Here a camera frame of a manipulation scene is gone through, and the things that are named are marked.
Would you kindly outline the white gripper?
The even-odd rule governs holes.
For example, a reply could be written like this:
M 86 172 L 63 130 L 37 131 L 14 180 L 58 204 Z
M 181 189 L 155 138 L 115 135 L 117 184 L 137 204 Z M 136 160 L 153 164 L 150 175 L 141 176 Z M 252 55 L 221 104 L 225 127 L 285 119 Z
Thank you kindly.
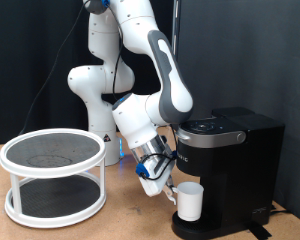
M 171 171 L 174 165 L 175 158 L 172 154 L 152 153 L 143 158 L 138 164 L 138 176 L 148 196 L 156 196 L 163 190 L 167 198 L 173 200 L 174 182 Z

